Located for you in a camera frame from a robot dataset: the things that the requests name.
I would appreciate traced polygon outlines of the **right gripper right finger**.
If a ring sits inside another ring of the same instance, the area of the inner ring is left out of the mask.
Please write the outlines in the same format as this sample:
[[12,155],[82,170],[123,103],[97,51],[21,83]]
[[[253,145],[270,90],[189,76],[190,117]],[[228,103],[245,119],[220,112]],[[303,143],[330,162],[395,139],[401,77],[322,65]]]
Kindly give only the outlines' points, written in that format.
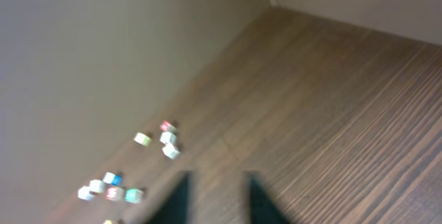
[[255,174],[247,174],[247,205],[250,224],[290,224]]

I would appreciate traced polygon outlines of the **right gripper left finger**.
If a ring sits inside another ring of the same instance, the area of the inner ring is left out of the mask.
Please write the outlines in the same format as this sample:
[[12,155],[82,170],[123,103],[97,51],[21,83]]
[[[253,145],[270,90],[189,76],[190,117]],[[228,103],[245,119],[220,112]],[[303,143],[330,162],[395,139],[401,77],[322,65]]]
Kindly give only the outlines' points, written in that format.
[[160,208],[144,224],[187,224],[192,174],[186,171]]

